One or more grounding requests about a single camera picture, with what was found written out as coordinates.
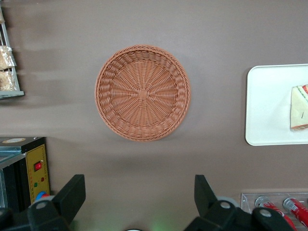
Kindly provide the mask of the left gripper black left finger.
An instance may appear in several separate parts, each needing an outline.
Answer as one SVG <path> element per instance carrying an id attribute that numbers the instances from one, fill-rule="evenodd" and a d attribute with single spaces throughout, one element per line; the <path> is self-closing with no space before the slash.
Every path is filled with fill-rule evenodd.
<path id="1" fill-rule="evenodd" d="M 55 195 L 38 199 L 27 211 L 32 231 L 69 231 L 86 199 L 85 177 L 74 175 Z"/>

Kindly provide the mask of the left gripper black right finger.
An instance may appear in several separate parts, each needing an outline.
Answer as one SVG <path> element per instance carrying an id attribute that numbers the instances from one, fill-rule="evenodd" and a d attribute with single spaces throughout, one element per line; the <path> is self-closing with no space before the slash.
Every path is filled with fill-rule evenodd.
<path id="1" fill-rule="evenodd" d="M 194 180 L 194 201 L 199 213 L 186 231 L 250 231 L 251 216 L 227 200 L 218 200 L 204 175 Z"/>

